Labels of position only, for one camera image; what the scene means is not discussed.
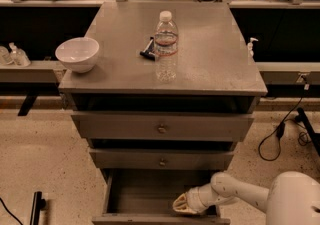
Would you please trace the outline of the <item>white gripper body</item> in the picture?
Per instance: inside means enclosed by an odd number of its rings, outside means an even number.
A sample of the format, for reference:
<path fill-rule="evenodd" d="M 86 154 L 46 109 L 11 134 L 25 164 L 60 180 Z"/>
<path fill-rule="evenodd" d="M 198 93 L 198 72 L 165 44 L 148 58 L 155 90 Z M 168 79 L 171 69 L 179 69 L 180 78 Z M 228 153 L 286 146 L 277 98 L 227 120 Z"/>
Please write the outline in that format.
<path fill-rule="evenodd" d="M 191 188 L 186 193 L 187 211 L 191 214 L 200 214 L 210 206 L 216 204 L 219 194 L 210 184 Z"/>

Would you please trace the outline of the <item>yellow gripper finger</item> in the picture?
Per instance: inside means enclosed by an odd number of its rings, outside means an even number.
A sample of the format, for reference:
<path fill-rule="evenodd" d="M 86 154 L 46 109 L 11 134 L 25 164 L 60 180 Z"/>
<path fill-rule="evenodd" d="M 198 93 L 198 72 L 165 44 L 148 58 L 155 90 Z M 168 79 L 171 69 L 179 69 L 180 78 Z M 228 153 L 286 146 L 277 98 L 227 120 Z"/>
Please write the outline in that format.
<path fill-rule="evenodd" d="M 174 207 L 186 207 L 187 206 L 187 198 L 186 194 L 182 193 L 174 202 Z"/>
<path fill-rule="evenodd" d="M 198 215 L 198 212 L 192 210 L 190 207 L 174 207 L 173 210 L 181 215 Z"/>

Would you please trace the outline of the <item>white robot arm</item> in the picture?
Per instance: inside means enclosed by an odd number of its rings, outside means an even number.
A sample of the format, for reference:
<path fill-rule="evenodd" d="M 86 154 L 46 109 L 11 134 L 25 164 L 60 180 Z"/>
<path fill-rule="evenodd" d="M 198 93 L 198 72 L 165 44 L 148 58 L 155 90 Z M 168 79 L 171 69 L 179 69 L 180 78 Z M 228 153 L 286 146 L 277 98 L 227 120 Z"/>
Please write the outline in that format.
<path fill-rule="evenodd" d="M 270 188 L 215 173 L 208 184 L 182 193 L 172 205 L 180 214 L 200 214 L 211 206 L 240 199 L 266 214 L 266 225 L 320 225 L 320 184 L 308 175 L 279 174 Z"/>

